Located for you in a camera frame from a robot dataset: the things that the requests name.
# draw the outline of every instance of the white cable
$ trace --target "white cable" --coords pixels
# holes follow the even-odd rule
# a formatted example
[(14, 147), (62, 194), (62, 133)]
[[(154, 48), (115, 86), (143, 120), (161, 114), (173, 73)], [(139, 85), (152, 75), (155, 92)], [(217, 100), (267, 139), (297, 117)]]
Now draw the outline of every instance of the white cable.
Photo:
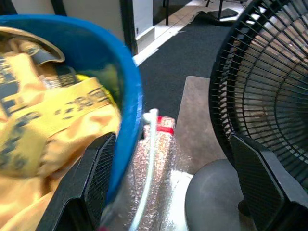
[(153, 172), (154, 172), (154, 163), (155, 163), (155, 147), (156, 147), (156, 124), (157, 124), (158, 110), (151, 109), (149, 113), (145, 113), (143, 118), (146, 123), (150, 123), (151, 131), (150, 131), (150, 154), (149, 154), (149, 165), (148, 172), (146, 175), (145, 186), (143, 189), (143, 193), (141, 195), (141, 200), (139, 206), (137, 208), (137, 212), (135, 217), (130, 225), (129, 231), (136, 231), (141, 222), (143, 212), (146, 206), (146, 202), (148, 200), (148, 196), (150, 193)]

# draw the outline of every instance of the yellow cloth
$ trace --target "yellow cloth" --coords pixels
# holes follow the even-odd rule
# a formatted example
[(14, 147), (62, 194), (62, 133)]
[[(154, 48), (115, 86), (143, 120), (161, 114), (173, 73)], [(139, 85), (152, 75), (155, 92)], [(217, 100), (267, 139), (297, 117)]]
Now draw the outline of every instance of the yellow cloth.
[[(0, 46), (0, 90), (18, 86), (18, 91), (7, 97), (1, 98), (0, 93), (0, 231), (35, 230), (61, 178), (93, 140), (117, 132), (121, 120), (110, 94), (95, 78), (77, 76), (83, 81), (74, 85), (70, 75), (55, 78), (52, 64), (34, 63), (35, 53), (26, 51), (29, 44), (23, 45), (13, 40), (9, 50)], [(57, 62), (63, 61), (62, 55), (58, 58)], [(109, 99), (94, 103), (102, 92)], [(13, 129), (24, 121), (21, 118), (29, 117), (22, 132)], [(15, 146), (2, 152), (7, 140)], [(14, 156), (11, 160), (18, 160), (17, 165), (5, 165), (3, 154), (7, 153)], [(33, 163), (27, 165), (25, 158), (33, 158)]]

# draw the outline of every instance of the black chair leg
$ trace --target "black chair leg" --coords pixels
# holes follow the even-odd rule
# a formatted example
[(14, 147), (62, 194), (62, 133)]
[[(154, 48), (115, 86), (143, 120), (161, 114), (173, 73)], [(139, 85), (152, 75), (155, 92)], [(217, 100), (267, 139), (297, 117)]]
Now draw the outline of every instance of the black chair leg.
[(223, 0), (220, 0), (219, 11), (218, 11), (218, 16), (217, 16), (217, 20), (218, 21), (220, 20), (220, 16), (221, 16), (222, 3), (223, 3)]
[(210, 4), (210, 1), (211, 1), (211, 0), (207, 0), (207, 4), (206, 4), (205, 7), (208, 7), (208, 5)]
[(169, 25), (169, 0), (166, 1), (166, 25)]

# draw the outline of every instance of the fan guard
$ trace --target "fan guard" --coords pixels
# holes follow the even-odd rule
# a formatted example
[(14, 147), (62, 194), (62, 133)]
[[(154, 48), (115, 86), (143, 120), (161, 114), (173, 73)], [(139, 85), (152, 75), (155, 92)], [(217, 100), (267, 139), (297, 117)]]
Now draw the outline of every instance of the fan guard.
[(211, 74), (216, 137), (234, 164), (230, 134), (272, 150), (308, 189), (308, 0), (255, 0), (233, 25)]

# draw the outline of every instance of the silver insulation foil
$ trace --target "silver insulation foil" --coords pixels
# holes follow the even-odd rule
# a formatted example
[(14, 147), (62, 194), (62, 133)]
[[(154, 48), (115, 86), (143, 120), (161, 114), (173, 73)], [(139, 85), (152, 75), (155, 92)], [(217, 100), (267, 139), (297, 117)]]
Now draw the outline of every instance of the silver insulation foil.
[[(183, 154), (180, 154), (173, 135), (175, 128), (173, 118), (162, 117), (157, 127), (165, 128), (163, 129), (165, 131), (157, 131), (151, 190), (138, 230), (169, 231), (179, 230), (179, 227), (181, 227), (180, 230), (187, 230), (182, 207), (186, 189), (192, 177), (185, 172), (190, 164), (189, 157), (181, 158)], [(115, 202), (103, 212), (102, 226), (106, 230), (129, 230), (146, 182), (149, 148), (150, 126), (145, 125), (144, 140), (138, 143), (120, 192)]]

